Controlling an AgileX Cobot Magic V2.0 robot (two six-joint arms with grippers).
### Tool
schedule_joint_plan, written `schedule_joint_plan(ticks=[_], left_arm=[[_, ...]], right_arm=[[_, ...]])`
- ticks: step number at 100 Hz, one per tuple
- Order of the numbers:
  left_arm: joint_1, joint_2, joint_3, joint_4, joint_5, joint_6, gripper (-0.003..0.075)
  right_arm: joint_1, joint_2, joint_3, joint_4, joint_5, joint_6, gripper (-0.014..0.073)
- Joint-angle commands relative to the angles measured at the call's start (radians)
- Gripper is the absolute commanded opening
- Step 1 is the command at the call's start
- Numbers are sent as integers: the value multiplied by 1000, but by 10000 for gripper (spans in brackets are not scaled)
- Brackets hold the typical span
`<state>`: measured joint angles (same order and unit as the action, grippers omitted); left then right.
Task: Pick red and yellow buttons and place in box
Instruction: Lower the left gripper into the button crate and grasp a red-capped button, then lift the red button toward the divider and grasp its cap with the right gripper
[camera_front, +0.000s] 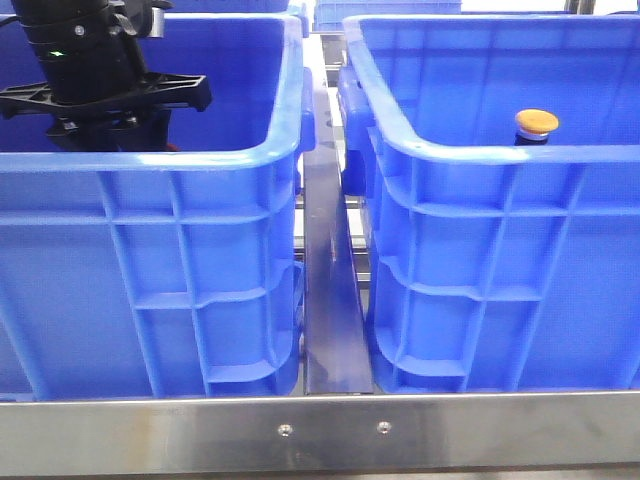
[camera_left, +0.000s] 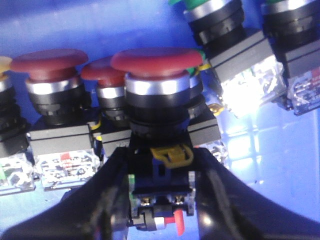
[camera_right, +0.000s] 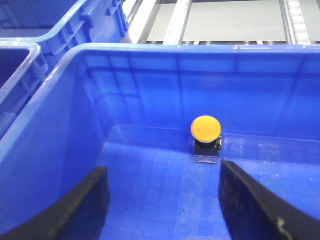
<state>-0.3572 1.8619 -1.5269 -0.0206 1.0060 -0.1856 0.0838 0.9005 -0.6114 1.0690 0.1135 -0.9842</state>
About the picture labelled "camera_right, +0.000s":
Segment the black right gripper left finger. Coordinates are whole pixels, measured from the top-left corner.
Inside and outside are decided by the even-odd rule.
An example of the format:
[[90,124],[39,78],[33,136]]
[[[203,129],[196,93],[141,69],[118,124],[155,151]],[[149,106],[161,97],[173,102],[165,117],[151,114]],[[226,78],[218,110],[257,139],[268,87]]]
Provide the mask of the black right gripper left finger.
[[96,166],[54,204],[17,227],[2,240],[98,240],[111,199],[108,169]]

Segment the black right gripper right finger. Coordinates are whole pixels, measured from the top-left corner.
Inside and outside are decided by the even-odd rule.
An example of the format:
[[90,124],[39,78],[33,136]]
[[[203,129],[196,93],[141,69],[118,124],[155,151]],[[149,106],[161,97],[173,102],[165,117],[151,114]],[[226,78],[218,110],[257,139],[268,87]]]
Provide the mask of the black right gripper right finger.
[[218,200],[233,240],[318,240],[320,221],[222,159]]

